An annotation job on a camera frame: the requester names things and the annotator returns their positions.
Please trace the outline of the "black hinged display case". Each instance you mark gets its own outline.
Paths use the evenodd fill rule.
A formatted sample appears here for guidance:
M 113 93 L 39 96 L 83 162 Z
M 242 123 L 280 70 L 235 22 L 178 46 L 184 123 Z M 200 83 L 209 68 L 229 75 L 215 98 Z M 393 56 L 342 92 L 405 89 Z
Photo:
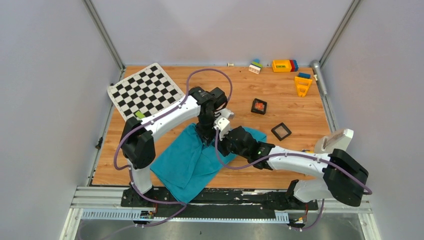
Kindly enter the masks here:
M 267 102 L 261 99 L 255 98 L 252 101 L 251 112 L 255 114 L 265 115 L 267 111 Z

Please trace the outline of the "orange brooch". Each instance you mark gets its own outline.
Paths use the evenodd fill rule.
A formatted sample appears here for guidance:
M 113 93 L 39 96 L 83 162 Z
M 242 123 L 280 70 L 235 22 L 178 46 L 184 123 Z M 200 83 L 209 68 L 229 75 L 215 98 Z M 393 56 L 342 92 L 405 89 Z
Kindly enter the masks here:
M 257 111 L 263 111 L 265 109 L 265 106 L 262 102 L 256 102 L 254 105 L 254 109 Z

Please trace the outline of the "teal t-shirt garment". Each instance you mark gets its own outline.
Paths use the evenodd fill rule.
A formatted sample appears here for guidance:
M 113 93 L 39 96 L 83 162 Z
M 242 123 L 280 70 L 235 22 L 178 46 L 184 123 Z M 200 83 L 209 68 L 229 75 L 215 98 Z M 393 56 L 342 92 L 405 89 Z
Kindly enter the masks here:
M 189 203 L 223 165 L 213 144 L 204 145 L 191 123 L 150 165 L 151 171 L 179 202 Z

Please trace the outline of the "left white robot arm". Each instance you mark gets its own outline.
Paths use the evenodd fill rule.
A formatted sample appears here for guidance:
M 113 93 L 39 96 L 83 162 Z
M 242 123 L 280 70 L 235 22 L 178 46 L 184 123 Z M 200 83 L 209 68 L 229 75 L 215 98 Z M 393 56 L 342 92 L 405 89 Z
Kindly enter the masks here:
M 136 190 L 135 202 L 146 207 L 153 201 L 150 165 L 156 157 L 155 142 L 191 118 L 198 119 L 196 131 L 204 143 L 211 143 L 216 130 L 220 130 L 218 138 L 223 139 L 235 116 L 226 108 L 227 103 L 225 92 L 220 88 L 206 91 L 198 86 L 162 112 L 141 120 L 131 117 L 126 121 L 118 147 L 128 163 L 130 185 Z

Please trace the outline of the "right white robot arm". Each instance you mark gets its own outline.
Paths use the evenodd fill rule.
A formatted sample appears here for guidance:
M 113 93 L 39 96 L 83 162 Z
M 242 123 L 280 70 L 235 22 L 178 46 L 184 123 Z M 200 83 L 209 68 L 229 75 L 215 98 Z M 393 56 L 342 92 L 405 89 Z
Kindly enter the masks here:
M 247 160 L 239 169 L 253 166 L 263 170 L 285 170 L 312 176 L 312 180 L 295 179 L 285 195 L 286 204 L 298 209 L 312 200 L 334 198 L 340 203 L 358 207 L 364 195 L 372 195 L 366 185 L 369 172 L 345 150 L 331 153 L 294 151 L 271 143 L 257 141 L 243 127 L 222 131 L 215 128 L 215 154 L 234 154 Z

